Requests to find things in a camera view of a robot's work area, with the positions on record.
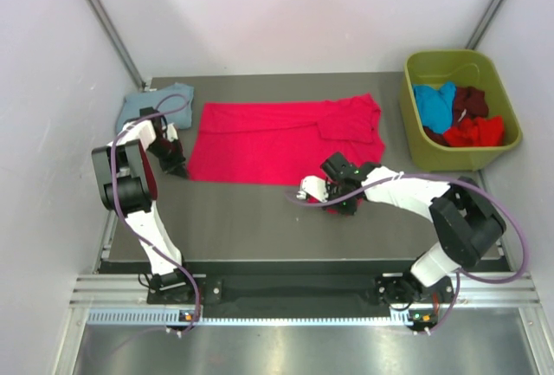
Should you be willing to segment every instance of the laundry basket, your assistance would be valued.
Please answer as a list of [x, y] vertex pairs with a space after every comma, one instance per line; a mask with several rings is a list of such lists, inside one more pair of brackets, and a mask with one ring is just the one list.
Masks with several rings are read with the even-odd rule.
[[[457, 87], [477, 87], [485, 92], [489, 117], [500, 115], [506, 130], [504, 143], [495, 147], [446, 147], [432, 141], [423, 131], [413, 85], [438, 88], [452, 81]], [[510, 151], [522, 133], [512, 105], [493, 62], [473, 50], [435, 50], [416, 53], [404, 65], [400, 108], [414, 163], [425, 171], [476, 171], [503, 152]]]

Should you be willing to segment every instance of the white wall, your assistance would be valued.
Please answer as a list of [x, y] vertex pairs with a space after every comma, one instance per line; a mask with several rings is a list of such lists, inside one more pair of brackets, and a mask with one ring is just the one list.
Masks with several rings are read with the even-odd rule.
[[43, 374], [106, 215], [90, 151], [133, 85], [85, 0], [0, 10], [0, 372]]
[[516, 151], [486, 168], [486, 181], [529, 234], [531, 272], [554, 327], [552, 0], [507, 0], [479, 50], [493, 58], [524, 133]]
[[400, 70], [490, 0], [102, 0], [144, 77]]

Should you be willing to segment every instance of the garment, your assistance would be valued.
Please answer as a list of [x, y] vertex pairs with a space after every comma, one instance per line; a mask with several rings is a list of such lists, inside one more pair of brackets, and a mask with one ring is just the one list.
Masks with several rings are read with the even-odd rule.
[[427, 85], [415, 85], [415, 104], [423, 126], [433, 133], [442, 134], [452, 125], [452, 105], [456, 86], [447, 82], [439, 90]]
[[423, 131], [427, 134], [427, 136], [432, 139], [436, 144], [438, 145], [444, 145], [445, 147], [448, 147], [448, 142], [444, 139], [444, 136], [442, 134], [433, 133], [428, 126], [425, 126], [423, 128]]
[[205, 104], [188, 164], [190, 178], [212, 182], [300, 184], [324, 178], [335, 152], [361, 165], [378, 162], [381, 109], [369, 94], [282, 104]]
[[[152, 92], [135, 92], [128, 94], [123, 102], [123, 108], [116, 123], [116, 133], [119, 133], [123, 129], [123, 125], [133, 118], [139, 116], [141, 108], [156, 107], [156, 105], [166, 96], [171, 94], [184, 95], [189, 101], [189, 105], [178, 113], [171, 113], [166, 115], [168, 123], [174, 123], [175, 128], [183, 130], [190, 128], [192, 125], [192, 99], [194, 98], [194, 88], [183, 83], [175, 83], [164, 89]], [[170, 111], [173, 108], [178, 108], [183, 105], [183, 98], [176, 96], [169, 98], [162, 104], [160, 110]]]
[[452, 147], [488, 147], [502, 145], [504, 121], [502, 117], [489, 120], [465, 118], [458, 126], [453, 126], [443, 134]]
[[457, 87], [452, 108], [453, 126], [464, 118], [488, 117], [485, 93], [476, 87]]

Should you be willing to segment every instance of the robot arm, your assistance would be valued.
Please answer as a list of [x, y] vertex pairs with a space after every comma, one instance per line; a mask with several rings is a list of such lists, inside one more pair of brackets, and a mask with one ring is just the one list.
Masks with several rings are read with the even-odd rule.
[[[144, 108], [140, 115], [144, 117], [155, 112], [153, 108]], [[164, 123], [163, 117], [138, 124], [128, 122], [124, 129], [126, 135], [118, 141], [116, 147], [119, 202], [127, 224], [143, 238], [140, 243], [151, 263], [153, 288], [169, 287], [181, 282], [182, 273], [176, 272], [175, 267], [156, 254], [145, 241], [158, 247], [179, 264], [183, 264], [183, 256], [167, 235], [159, 217], [156, 205], [158, 188], [145, 150], [159, 159], [163, 172], [187, 178], [183, 148], [177, 130], [173, 124]], [[114, 210], [110, 168], [112, 145], [109, 143], [92, 152], [100, 198], [109, 210]]]
[[[304, 178], [300, 198], [310, 195], [327, 202], [379, 179], [398, 176], [395, 171], [374, 163], [357, 167], [340, 153], [328, 158], [321, 168], [328, 179]], [[462, 180], [475, 184], [469, 178]], [[410, 210], [435, 226], [439, 242], [415, 260], [403, 277], [414, 289], [411, 299], [414, 301], [447, 274], [474, 266], [506, 230], [504, 220], [490, 202], [448, 182], [419, 178], [392, 180], [366, 189], [331, 209], [353, 215], [359, 198]]]

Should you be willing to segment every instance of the gray work surface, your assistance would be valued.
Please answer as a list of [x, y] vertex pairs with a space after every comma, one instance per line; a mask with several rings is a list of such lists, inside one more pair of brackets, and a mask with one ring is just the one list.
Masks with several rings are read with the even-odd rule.
[[[205, 102], [336, 100], [370, 93], [382, 108], [383, 165], [418, 169], [409, 156], [398, 106], [401, 73], [277, 74], [155, 78], [152, 88], [182, 82], [195, 87], [193, 127], [179, 133], [190, 156]], [[425, 219], [384, 204], [362, 204], [354, 217], [288, 202], [286, 187], [191, 182], [165, 176], [155, 158], [158, 208], [172, 241], [187, 260], [407, 259], [436, 241]], [[477, 180], [477, 175], [465, 173]], [[498, 257], [492, 249], [487, 257]], [[118, 224], [110, 261], [145, 260], [130, 232]]]
[[143, 330], [87, 327], [74, 374], [538, 374], [517, 309], [454, 310], [430, 337], [404, 327], [197, 327], [179, 340], [162, 329], [109, 356]]

